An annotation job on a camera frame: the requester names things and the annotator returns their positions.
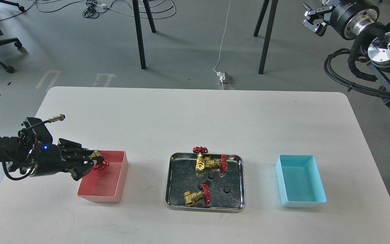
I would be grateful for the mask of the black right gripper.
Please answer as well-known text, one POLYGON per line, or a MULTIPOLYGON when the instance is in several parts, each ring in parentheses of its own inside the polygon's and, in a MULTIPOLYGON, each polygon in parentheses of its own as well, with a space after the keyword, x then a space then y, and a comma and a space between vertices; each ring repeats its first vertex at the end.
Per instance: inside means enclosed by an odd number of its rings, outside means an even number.
MULTIPOLYGON (((354 40, 369 24, 379 17, 379 8, 368 0, 338 0, 337 5, 325 5, 318 9, 303 3, 306 18, 330 18, 330 25, 344 40, 354 40)), ((327 23, 303 20, 302 24, 319 37, 323 37, 327 23)))

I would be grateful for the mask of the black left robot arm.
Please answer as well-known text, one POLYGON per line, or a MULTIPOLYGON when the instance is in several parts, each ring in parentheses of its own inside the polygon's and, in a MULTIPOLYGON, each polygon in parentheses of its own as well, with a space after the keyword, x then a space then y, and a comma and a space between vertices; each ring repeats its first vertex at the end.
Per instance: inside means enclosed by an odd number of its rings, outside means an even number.
POLYGON ((109 166, 108 160, 98 150, 88 150, 63 138, 57 145, 53 144, 45 124, 64 119, 63 114, 45 121, 27 117, 25 128, 18 132, 17 137, 0 137, 0 162, 9 179, 18 181, 68 172, 77 181, 92 170, 100 171, 109 166))

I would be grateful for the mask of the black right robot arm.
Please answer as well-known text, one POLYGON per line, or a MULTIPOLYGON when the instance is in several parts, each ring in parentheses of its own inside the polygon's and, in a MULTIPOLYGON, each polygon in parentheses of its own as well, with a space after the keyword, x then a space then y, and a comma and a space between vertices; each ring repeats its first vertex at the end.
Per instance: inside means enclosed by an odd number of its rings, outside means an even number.
POLYGON ((303 25, 322 37, 327 26, 344 39, 353 40, 350 49, 341 48, 330 54, 324 62, 324 71, 348 91, 379 97, 390 110, 390 23, 378 22, 379 8, 367 0, 323 0, 322 7, 305 8, 303 25), (381 83, 375 89, 340 76, 331 66, 332 60, 348 55, 348 68, 359 79, 381 83))

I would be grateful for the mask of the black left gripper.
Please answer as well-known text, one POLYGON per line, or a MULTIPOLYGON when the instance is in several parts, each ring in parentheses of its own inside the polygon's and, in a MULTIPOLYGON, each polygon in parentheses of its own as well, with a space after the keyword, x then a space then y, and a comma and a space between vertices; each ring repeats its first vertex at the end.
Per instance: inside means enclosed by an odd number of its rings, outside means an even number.
POLYGON ((82 148, 77 142, 59 138, 58 145, 43 145, 32 150, 34 168, 29 177, 70 173, 78 181, 91 172, 102 155, 98 150, 82 148))

